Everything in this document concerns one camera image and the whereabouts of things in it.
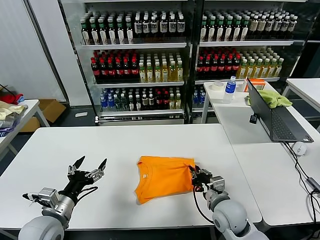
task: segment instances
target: orange shirt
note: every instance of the orange shirt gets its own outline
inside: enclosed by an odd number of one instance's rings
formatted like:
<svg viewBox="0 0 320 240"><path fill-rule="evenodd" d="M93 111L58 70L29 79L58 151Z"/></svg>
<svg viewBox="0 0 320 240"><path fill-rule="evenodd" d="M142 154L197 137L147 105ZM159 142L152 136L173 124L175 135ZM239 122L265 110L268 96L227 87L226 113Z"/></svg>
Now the orange shirt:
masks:
<svg viewBox="0 0 320 240"><path fill-rule="evenodd" d="M142 156L137 163L140 182L135 190L141 204L156 197L191 192L193 189L189 166L193 158Z"/></svg>

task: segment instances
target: robotic hand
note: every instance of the robotic hand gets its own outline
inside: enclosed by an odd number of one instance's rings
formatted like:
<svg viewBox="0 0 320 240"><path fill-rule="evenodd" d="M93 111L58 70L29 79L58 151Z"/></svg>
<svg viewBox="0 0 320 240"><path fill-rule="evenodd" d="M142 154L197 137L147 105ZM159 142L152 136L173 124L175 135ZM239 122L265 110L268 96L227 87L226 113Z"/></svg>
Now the robotic hand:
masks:
<svg viewBox="0 0 320 240"><path fill-rule="evenodd" d="M19 240L62 240L64 230L69 227L72 211L77 202L98 189L97 186L83 189L102 178L106 168L105 159L98 169L91 172L77 170L85 156L68 167L69 183L64 190L57 192L52 188L43 188L39 193L25 193L25 199L41 204L42 216L36 217L24 225L19 232ZM87 192L79 199L79 194Z"/></svg>
<svg viewBox="0 0 320 240"><path fill-rule="evenodd" d="M248 220L244 206L230 199L225 191L225 180L221 176L213 177L211 172L198 166L189 168L193 192L203 192L207 206L213 212L213 223L226 240L268 240Z"/></svg>

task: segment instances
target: green cloth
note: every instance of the green cloth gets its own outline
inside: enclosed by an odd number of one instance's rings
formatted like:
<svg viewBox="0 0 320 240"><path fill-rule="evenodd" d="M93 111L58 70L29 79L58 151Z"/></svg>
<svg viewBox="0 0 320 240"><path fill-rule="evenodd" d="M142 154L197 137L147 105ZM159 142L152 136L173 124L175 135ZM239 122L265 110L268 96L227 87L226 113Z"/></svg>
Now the green cloth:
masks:
<svg viewBox="0 0 320 240"><path fill-rule="evenodd" d="M274 90L258 90L263 100L269 105L271 109L275 107L290 107L292 102L285 96L280 95ZM247 104L250 105L250 97L247 96Z"/></svg>

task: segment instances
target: white table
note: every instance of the white table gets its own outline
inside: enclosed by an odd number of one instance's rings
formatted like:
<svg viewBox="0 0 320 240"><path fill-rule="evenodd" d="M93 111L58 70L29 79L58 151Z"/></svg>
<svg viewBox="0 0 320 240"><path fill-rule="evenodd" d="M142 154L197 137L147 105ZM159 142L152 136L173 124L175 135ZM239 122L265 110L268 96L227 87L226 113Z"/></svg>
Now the white table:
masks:
<svg viewBox="0 0 320 240"><path fill-rule="evenodd" d="M320 113L320 78L288 78L286 83L283 96L292 91Z"/></svg>
<svg viewBox="0 0 320 240"><path fill-rule="evenodd" d="M223 92L205 83L215 114L222 124L248 181L262 218L270 226L312 222L310 199L299 184L294 160L282 143L274 143L259 121L249 123L253 110L245 104L247 92L236 92L231 104L220 103ZM266 83L265 89L273 89ZM307 155L299 158L305 172L320 183L320 134L292 106L287 108L314 139Z"/></svg>
<svg viewBox="0 0 320 240"><path fill-rule="evenodd" d="M194 158L200 167L225 178L230 197L244 205L252 222L262 216L223 127L206 125L144 125L43 127L24 145L0 177L0 228L20 229L41 215L41 206L22 198L43 187L63 190L68 165L85 156L81 170L91 171L107 158L99 189L74 208L69 229L147 229L208 226L193 194L179 194L137 204L137 162L141 156ZM201 193L199 207L208 218Z"/></svg>
<svg viewBox="0 0 320 240"><path fill-rule="evenodd" d="M22 116L20 117L19 124L14 128L12 132L10 132L7 136L0 137L0 160L6 155L6 153L10 150L13 154L17 155L18 151L10 144L10 142L14 139L14 137L20 132L20 130L24 127L24 125L32 118L32 116L36 116L40 122L42 127L50 127L47 122L44 114L39 108L39 100L24 100L20 102L19 105L27 105L28 108L24 110Z"/></svg>

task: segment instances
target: computer mouse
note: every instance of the computer mouse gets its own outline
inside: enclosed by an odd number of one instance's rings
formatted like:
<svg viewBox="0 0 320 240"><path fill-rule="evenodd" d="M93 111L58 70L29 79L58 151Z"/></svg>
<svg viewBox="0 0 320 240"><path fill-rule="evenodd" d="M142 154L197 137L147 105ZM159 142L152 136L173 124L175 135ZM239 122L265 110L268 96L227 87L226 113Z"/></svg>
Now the computer mouse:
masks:
<svg viewBox="0 0 320 240"><path fill-rule="evenodd" d="M297 154L298 156L302 156L307 153L307 144L305 144L304 142L301 142L301 141L297 141L293 145L292 149L295 152L295 154Z"/></svg>

